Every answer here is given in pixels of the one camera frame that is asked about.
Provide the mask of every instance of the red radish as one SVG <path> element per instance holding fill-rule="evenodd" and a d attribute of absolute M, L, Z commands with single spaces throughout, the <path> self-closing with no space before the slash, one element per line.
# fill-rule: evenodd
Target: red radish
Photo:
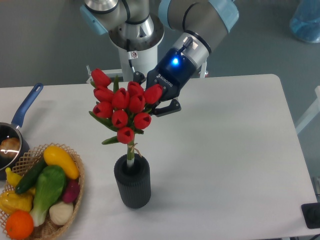
<path fill-rule="evenodd" d="M 62 195 L 62 200 L 68 204 L 77 199 L 80 193 L 80 186 L 76 180 L 71 179 Z"/>

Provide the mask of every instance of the blue light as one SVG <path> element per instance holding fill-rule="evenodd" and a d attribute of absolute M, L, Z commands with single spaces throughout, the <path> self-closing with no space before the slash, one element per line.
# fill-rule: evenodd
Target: blue light
<path fill-rule="evenodd" d="M 175 57 L 173 60 L 172 60 L 172 65 L 174 66 L 177 66 L 179 64 L 179 60 L 177 57 Z"/>

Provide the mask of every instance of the orange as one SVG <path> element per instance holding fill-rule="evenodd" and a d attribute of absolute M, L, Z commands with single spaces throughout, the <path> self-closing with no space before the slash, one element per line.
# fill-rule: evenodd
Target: orange
<path fill-rule="evenodd" d="M 34 230 L 34 220 L 27 211 L 17 210 L 7 218 L 5 230 L 12 239 L 25 239 Z"/>

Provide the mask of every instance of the tulip bouquet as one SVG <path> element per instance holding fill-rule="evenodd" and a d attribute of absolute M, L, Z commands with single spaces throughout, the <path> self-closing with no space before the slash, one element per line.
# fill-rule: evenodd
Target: tulip bouquet
<path fill-rule="evenodd" d="M 127 166 L 135 161 L 135 134 L 143 134 L 151 123 L 150 111 L 163 93 L 161 85 L 156 84 L 144 90 L 140 84 L 129 81 L 127 89 L 119 88 L 118 76 L 113 90 L 108 89 L 111 79 L 100 69 L 91 72 L 94 86 L 93 94 L 98 99 L 90 115 L 116 136 L 102 142 L 103 145 L 122 143 L 127 145 Z"/>

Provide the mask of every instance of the blue container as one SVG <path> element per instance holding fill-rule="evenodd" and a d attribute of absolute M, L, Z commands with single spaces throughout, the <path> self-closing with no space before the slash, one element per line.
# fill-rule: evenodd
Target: blue container
<path fill-rule="evenodd" d="M 320 0 L 301 0 L 290 21 L 292 33 L 308 43 L 320 42 Z"/>

